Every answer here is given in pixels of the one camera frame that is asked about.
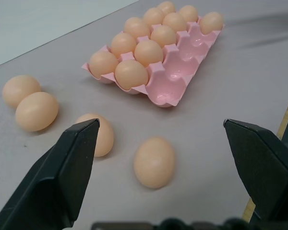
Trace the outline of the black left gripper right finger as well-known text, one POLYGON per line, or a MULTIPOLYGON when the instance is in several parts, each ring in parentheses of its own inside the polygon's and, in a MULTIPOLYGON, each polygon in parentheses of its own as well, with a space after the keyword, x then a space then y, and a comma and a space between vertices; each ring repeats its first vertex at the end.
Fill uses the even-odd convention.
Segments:
POLYGON ((224 128, 257 219, 288 221, 288 147, 258 125, 227 119, 224 128))

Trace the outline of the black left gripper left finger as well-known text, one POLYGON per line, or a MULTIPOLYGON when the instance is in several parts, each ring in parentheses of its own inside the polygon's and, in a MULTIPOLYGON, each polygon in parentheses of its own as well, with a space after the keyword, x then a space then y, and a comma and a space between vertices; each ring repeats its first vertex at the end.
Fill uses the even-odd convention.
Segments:
POLYGON ((0 230, 62 230, 78 219, 91 176, 99 120, 66 129, 0 211, 0 230))

